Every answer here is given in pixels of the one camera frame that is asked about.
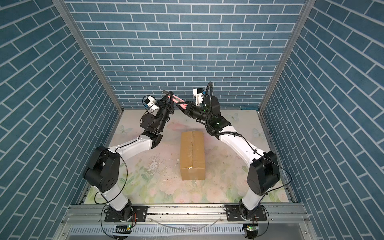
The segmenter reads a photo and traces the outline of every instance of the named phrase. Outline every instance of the cardboard box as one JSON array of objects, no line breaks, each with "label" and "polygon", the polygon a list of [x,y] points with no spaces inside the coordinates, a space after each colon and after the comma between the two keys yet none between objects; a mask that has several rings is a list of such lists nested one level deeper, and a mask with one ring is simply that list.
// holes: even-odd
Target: cardboard box
[{"label": "cardboard box", "polygon": [[205,179],[203,132],[189,131],[181,133],[180,172],[183,180]]}]

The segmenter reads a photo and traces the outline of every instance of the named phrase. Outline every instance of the butterfly pattern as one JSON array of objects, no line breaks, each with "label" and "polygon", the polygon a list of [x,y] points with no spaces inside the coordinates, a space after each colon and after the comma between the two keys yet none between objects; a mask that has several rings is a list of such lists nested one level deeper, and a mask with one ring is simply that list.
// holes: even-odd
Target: butterfly pattern
[{"label": "butterfly pattern", "polygon": [[128,129],[125,129],[124,125],[120,125],[120,126],[118,127],[118,129],[117,129],[117,132],[118,132],[119,134],[125,135],[125,134],[131,132],[132,129],[133,129],[133,128],[131,128],[131,127],[128,128]]},{"label": "butterfly pattern", "polygon": [[260,138],[262,138],[262,139],[265,140],[264,133],[263,133],[263,132],[260,132],[260,131],[257,130],[256,128],[253,129],[253,136],[254,136],[254,137],[260,137]]},{"label": "butterfly pattern", "polygon": [[234,115],[229,115],[229,114],[225,114],[225,116],[228,118],[228,119],[233,119],[235,121],[239,121],[239,115],[238,113],[235,113]]}]

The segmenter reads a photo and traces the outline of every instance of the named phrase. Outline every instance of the floor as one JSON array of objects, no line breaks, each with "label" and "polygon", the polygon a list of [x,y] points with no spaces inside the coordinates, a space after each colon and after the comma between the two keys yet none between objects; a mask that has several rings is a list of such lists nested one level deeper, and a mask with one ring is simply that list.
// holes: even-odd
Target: floor
[{"label": "floor", "polygon": [[[144,110],[125,110],[110,146],[122,144],[139,136],[143,129],[139,120]],[[255,110],[222,110],[222,115],[235,129],[258,148],[269,151],[262,126]],[[205,180],[183,181],[180,176],[180,136],[185,131],[203,131],[205,146]],[[226,144],[208,135],[204,125],[188,118],[180,110],[170,115],[160,144],[142,152],[128,162],[128,177],[124,164],[120,165],[118,184],[127,184],[123,194],[135,204],[164,203],[227,203],[239,202],[245,195],[248,166]],[[84,204],[94,204],[98,192],[92,187]],[[104,201],[99,194],[98,202]],[[284,188],[264,197],[263,202],[288,202]]]}]

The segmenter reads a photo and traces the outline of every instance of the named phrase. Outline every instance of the vent grille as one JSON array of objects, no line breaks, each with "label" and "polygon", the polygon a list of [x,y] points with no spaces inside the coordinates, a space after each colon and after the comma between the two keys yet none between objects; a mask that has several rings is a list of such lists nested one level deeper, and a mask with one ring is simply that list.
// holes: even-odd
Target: vent grille
[{"label": "vent grille", "polygon": [[[150,236],[171,236],[171,235],[209,235],[209,234],[244,234],[244,228],[242,224],[217,224],[217,226],[206,226],[202,225],[183,225],[183,224],[172,224],[170,227],[164,227],[157,224],[149,225],[136,225],[130,234],[122,234],[124,230],[116,228],[114,226],[103,226],[104,231],[107,234],[121,235],[121,236],[137,236],[137,237],[150,237]],[[72,226],[69,232],[70,235],[74,236],[96,236],[104,235],[100,226],[94,225],[81,225]]]}]

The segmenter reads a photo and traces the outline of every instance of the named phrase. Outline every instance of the blue brick wall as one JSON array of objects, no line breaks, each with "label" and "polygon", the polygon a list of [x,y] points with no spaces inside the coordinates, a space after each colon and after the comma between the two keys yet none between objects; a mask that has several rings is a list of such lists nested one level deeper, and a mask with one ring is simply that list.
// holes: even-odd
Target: blue brick wall
[{"label": "blue brick wall", "polygon": [[384,2],[317,0],[264,115],[322,239],[384,239]]},{"label": "blue brick wall", "polygon": [[66,1],[125,108],[213,81],[224,108],[259,106],[305,0]]},{"label": "blue brick wall", "polygon": [[50,0],[0,1],[0,239],[52,238],[117,110]]}]

